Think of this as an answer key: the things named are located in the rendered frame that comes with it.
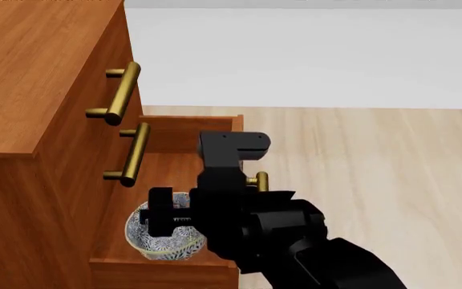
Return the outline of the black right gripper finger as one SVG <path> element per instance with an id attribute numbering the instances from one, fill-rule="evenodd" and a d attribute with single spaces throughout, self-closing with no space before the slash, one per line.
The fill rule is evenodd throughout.
<path id="1" fill-rule="evenodd" d="M 203 162 L 197 188 L 203 190 L 244 190 L 247 176 L 243 161 L 258 161 L 270 148 L 270 137 L 263 132 L 202 131 L 199 154 Z"/>
<path id="2" fill-rule="evenodd" d="M 140 211 L 140 224 L 148 225 L 154 238 L 170 237 L 174 231 L 172 187 L 153 187 L 148 192 L 148 208 Z"/>

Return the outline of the blue white patterned bowl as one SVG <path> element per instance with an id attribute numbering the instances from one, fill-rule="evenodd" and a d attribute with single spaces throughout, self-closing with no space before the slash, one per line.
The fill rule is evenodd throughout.
<path id="1" fill-rule="evenodd" d="M 190 259 L 202 250 L 206 238 L 192 226 L 174 229 L 170 237 L 152 237 L 148 232 L 148 220 L 140 221 L 140 211 L 148 209 L 144 201 L 129 215 L 124 227 L 127 243 L 143 257 L 152 261 L 179 261 Z"/>

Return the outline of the open brown wooden drawer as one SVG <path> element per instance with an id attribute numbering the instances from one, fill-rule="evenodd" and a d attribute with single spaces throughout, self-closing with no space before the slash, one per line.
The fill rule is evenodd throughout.
<path id="1" fill-rule="evenodd" d="M 151 133 L 134 187 L 117 185 L 99 226 L 89 260 L 94 289 L 238 289 L 233 262 L 206 248 L 182 261 L 151 261 L 128 244 L 125 223 L 148 199 L 151 187 L 188 192 L 202 170 L 197 139 L 202 130 L 240 132 L 238 116 L 142 116 Z"/>

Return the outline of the brown wooden cabinet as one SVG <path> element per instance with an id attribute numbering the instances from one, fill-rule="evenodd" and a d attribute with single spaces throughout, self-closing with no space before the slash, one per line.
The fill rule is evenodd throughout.
<path id="1" fill-rule="evenodd" d="M 93 289 L 89 259 L 131 141 L 109 108 L 133 60 L 124 0 L 0 0 L 0 289 Z"/>

